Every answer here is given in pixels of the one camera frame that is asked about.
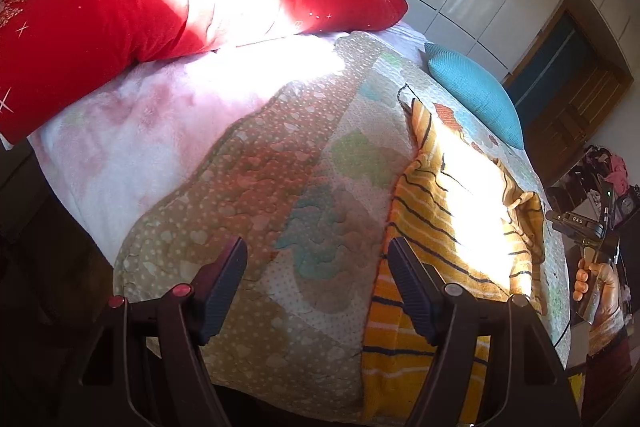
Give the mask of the right hand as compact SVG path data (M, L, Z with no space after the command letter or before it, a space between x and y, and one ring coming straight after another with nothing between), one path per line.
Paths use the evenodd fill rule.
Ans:
M580 260L573 299L576 303L586 303L585 321L590 324L588 355L593 358L608 347L625 326L616 269L609 263Z

